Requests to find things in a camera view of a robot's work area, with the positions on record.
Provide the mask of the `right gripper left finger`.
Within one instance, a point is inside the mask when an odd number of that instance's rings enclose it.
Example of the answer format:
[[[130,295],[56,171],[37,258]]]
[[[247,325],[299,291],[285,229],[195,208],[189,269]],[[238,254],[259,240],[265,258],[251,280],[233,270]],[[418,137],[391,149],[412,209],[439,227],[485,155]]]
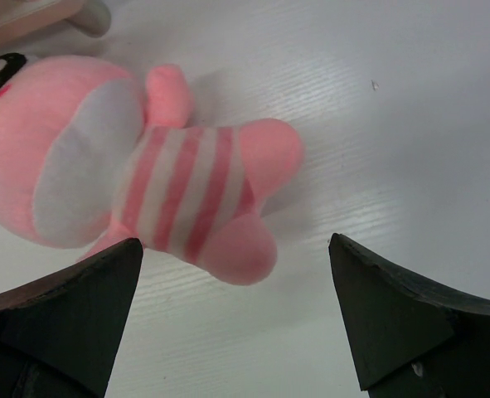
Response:
[[[127,239],[0,294],[0,397],[103,397],[138,284]]]

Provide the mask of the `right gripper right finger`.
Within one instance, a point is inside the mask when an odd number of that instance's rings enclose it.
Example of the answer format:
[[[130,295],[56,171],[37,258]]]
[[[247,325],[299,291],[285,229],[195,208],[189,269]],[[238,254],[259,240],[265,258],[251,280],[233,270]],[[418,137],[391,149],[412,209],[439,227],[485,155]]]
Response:
[[[490,397],[490,300],[396,265],[345,235],[329,244],[357,379],[370,397]]]

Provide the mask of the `pink plush pink stripes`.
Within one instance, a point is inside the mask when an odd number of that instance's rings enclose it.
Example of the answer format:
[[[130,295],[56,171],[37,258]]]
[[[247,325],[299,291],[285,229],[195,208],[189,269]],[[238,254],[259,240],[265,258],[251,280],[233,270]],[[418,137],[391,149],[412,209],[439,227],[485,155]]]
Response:
[[[121,240],[234,285],[277,260],[265,202],[303,163],[279,119],[190,126],[175,65],[144,84],[89,56],[0,55],[0,225],[40,245],[96,254]]]

